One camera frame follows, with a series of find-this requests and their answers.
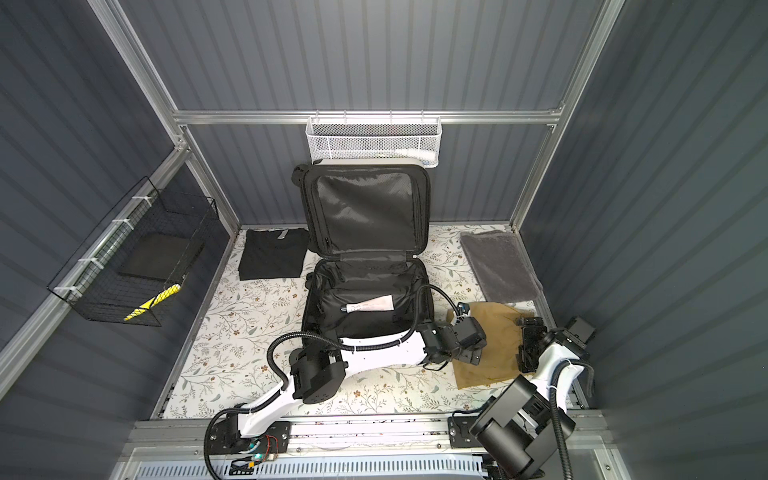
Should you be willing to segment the tan shorts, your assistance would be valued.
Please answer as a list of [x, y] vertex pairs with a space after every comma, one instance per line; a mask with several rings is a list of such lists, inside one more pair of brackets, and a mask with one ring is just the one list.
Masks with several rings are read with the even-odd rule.
[[489, 386], [513, 380], [520, 374], [516, 355], [522, 344], [522, 327], [518, 320], [536, 317], [532, 306], [510, 306], [495, 302], [472, 302], [470, 314], [483, 328], [487, 345], [478, 365], [457, 360], [452, 362], [459, 390]]

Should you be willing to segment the white toothpaste tube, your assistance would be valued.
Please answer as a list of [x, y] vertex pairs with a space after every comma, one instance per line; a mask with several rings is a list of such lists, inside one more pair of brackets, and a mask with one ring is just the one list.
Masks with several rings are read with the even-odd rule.
[[392, 295], [384, 295], [358, 303], [344, 304], [340, 310], [343, 313], [354, 312], [388, 312], [395, 309]]

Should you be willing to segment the black carry-on suitcase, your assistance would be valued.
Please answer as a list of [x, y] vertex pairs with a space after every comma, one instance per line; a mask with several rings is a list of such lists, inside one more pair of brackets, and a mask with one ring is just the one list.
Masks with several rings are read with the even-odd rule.
[[[318, 255], [308, 274], [302, 330], [362, 339], [401, 334], [410, 296], [429, 284], [420, 259], [429, 241], [431, 184], [417, 165], [300, 165], [299, 188]], [[388, 312], [343, 313], [344, 304], [392, 295]]]

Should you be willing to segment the black t-shirt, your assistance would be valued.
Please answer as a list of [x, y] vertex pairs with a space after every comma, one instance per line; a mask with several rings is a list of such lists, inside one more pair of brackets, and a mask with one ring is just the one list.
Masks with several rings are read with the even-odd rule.
[[299, 278], [308, 250], [306, 229], [248, 230], [238, 267], [241, 281]]

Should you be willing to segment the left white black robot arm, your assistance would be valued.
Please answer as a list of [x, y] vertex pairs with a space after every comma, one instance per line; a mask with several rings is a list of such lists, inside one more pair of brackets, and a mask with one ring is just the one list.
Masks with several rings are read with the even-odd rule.
[[432, 284], [417, 287], [410, 298], [414, 314], [401, 334], [354, 339], [296, 331], [273, 340], [266, 362], [277, 385], [257, 400], [220, 410], [206, 426], [202, 458], [210, 478], [221, 477], [211, 461], [214, 442], [222, 443], [221, 455], [235, 454], [245, 467], [260, 465], [278, 452], [271, 425], [299, 404], [332, 399], [348, 377], [393, 365], [479, 363], [487, 336], [466, 304]]

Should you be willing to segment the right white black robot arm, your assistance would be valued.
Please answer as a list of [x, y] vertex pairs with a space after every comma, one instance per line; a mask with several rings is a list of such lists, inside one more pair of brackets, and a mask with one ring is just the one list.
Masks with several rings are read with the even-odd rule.
[[586, 347], [595, 328], [583, 318], [549, 330], [541, 318], [517, 321], [522, 344], [516, 359], [521, 374], [502, 394], [491, 398], [470, 427], [474, 437], [508, 479], [531, 479], [558, 455], [565, 479], [574, 477], [567, 439], [575, 421], [567, 414], [567, 396], [578, 377], [587, 373], [594, 386], [594, 368]]

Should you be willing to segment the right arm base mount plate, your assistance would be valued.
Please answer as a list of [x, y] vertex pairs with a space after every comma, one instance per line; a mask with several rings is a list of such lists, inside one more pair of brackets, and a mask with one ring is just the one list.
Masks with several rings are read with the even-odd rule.
[[483, 420], [474, 429], [475, 423], [481, 417], [478, 413], [458, 412], [447, 419], [449, 441], [452, 449], [474, 449], [488, 452], [491, 430], [499, 430], [500, 424], [493, 419]]

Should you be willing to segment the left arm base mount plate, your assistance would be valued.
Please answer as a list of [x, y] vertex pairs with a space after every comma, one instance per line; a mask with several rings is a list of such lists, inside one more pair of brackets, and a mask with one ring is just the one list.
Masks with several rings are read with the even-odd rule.
[[245, 455], [254, 449], [255, 453], [285, 453], [291, 434], [292, 424], [277, 421], [267, 431], [257, 437], [244, 437], [237, 427], [234, 417], [217, 422], [207, 436], [205, 445], [211, 455]]

